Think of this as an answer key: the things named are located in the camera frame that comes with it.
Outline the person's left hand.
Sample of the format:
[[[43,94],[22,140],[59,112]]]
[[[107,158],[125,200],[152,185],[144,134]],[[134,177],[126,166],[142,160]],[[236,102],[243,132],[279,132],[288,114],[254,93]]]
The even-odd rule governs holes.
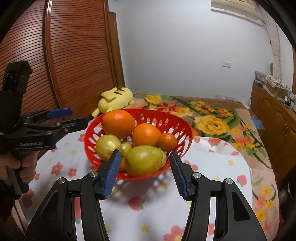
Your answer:
[[[22,167],[20,171],[20,177],[24,183],[30,183],[34,180],[36,175],[37,157],[39,152],[31,152],[25,156],[22,160],[16,159],[10,153],[1,155],[1,180],[10,185],[9,174],[7,168],[18,169]]]

